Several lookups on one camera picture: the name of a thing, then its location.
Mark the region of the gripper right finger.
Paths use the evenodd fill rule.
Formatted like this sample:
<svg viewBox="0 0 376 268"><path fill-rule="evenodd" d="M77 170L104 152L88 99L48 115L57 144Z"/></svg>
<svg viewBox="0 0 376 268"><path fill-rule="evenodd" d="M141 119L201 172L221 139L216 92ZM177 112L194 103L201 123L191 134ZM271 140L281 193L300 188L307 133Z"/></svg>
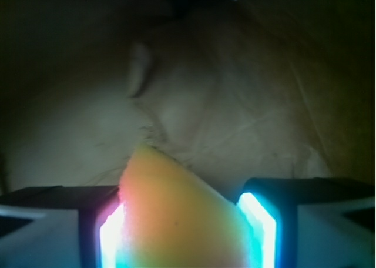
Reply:
<svg viewBox="0 0 376 268"><path fill-rule="evenodd" d="M374 267L375 187L347 178L251 178L238 208L250 267Z"/></svg>

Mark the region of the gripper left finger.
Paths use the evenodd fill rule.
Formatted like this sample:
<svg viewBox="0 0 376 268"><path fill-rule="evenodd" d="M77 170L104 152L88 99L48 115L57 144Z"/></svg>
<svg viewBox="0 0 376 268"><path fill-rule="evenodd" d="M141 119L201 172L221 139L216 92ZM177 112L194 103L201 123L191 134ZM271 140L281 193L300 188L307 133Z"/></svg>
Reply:
<svg viewBox="0 0 376 268"><path fill-rule="evenodd" d="M26 187L1 196L1 267L117 267L117 186Z"/></svg>

